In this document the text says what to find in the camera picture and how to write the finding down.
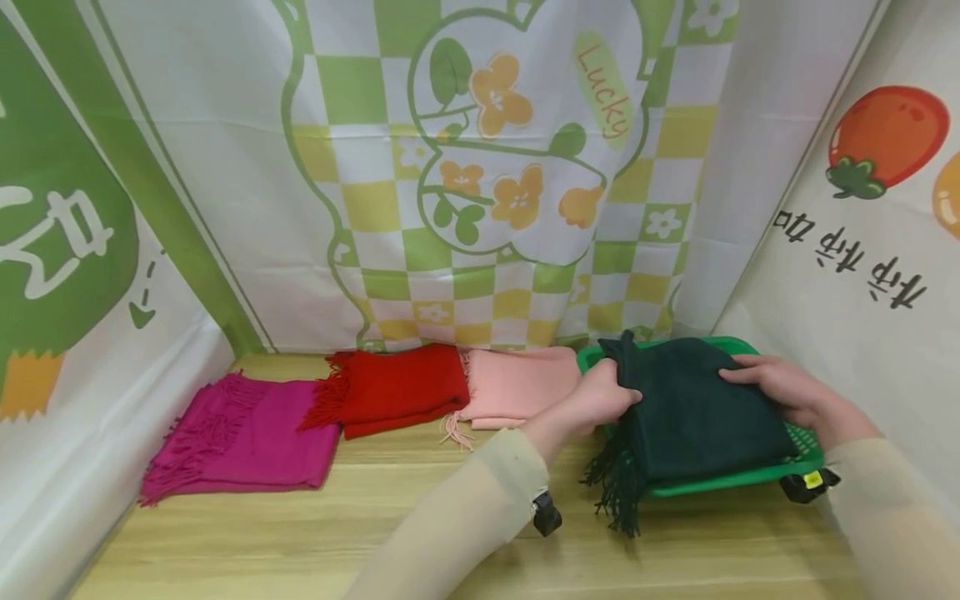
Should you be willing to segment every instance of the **hand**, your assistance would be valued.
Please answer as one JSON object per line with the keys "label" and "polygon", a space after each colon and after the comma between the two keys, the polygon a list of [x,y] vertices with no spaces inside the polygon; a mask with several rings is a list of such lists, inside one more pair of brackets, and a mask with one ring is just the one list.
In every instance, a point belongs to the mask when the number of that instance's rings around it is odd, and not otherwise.
{"label": "hand", "polygon": [[550,466],[573,437],[614,422],[641,398],[640,392],[616,384],[616,362],[605,358],[587,371],[569,396],[528,419],[520,430]]}
{"label": "hand", "polygon": [[580,430],[590,430],[616,421],[642,398],[637,390],[617,385],[616,362],[604,358],[587,371],[563,404]]}
{"label": "hand", "polygon": [[758,386],[782,407],[786,420],[812,429],[824,450],[881,437],[863,411],[793,363],[755,354],[738,354],[733,360],[743,369],[721,369],[725,381]]}

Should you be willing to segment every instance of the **orange flower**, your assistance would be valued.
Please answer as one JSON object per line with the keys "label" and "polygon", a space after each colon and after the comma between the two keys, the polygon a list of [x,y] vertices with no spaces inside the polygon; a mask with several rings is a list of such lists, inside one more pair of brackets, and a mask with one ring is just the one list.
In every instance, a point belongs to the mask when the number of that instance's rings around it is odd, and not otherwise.
{"label": "orange flower", "polygon": [[469,164],[464,168],[452,160],[440,163],[440,174],[444,176],[444,187],[450,190],[460,190],[468,196],[480,195],[480,178],[483,177],[483,167],[478,164]]}
{"label": "orange flower", "polygon": [[603,196],[604,188],[596,186],[592,189],[571,187],[560,198],[560,216],[566,218],[567,225],[575,225],[586,229],[593,225],[597,217],[597,203]]}
{"label": "orange flower", "polygon": [[534,116],[533,105],[513,90],[520,62],[512,54],[494,55],[485,69],[470,76],[470,93],[480,105],[477,130],[492,138],[500,135],[507,123],[526,125]]}
{"label": "orange flower", "polygon": [[543,169],[538,164],[524,169],[520,181],[502,177],[493,186],[496,206],[490,216],[495,221],[510,221],[514,229],[526,229],[537,220],[542,192]]}

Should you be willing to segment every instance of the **beige sleeve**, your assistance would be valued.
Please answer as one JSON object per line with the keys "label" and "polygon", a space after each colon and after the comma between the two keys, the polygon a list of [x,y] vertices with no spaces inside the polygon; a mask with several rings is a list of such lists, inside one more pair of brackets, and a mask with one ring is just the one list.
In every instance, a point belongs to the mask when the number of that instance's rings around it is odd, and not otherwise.
{"label": "beige sleeve", "polygon": [[834,448],[841,482],[827,495],[875,600],[960,598],[960,542],[886,440]]}
{"label": "beige sleeve", "polygon": [[546,491],[546,464],[504,429],[420,500],[357,576],[345,600],[441,600],[516,537]]}

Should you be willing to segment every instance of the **wooden surface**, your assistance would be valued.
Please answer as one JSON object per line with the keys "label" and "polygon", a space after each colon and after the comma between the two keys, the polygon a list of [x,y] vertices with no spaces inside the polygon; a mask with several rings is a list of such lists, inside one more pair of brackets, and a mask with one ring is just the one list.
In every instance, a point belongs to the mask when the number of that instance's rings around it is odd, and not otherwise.
{"label": "wooden surface", "polygon": [[[325,373],[323,361],[308,356],[246,357],[237,366],[262,379]],[[465,458],[440,438],[430,423],[341,442],[315,492],[182,496],[135,509],[73,598],[338,599],[418,497]],[[577,483],[599,445],[575,444],[551,471],[563,528],[544,540],[528,527],[451,597],[863,597],[843,543],[815,509],[788,503],[776,485],[647,502],[642,537],[624,541],[594,515],[597,492]]]}

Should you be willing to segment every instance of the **scarf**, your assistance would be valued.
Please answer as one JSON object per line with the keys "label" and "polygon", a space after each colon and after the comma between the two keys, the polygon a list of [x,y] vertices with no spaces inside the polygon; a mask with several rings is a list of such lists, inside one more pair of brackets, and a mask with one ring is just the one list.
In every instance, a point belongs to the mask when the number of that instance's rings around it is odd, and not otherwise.
{"label": "scarf", "polygon": [[446,437],[473,450],[472,436],[462,433],[458,421],[470,421],[474,430],[519,427],[527,419],[564,399],[580,382],[577,354],[570,348],[541,348],[520,352],[467,352],[470,402],[444,420]]}
{"label": "scarf", "polygon": [[430,344],[399,354],[337,352],[326,360],[332,373],[317,387],[300,430],[340,422],[351,440],[430,422],[469,401],[454,346]]}
{"label": "scarf", "polygon": [[797,454],[767,395],[720,378],[720,369],[740,368],[723,350],[695,338],[641,349],[629,330],[600,346],[616,361],[619,384],[643,393],[584,480],[601,484],[597,511],[612,515],[612,529],[639,534],[637,504],[651,488],[766,467]]}
{"label": "scarf", "polygon": [[285,492],[320,487],[340,429],[296,433],[313,381],[257,381],[231,373],[203,387],[150,462],[140,504],[168,495]]}

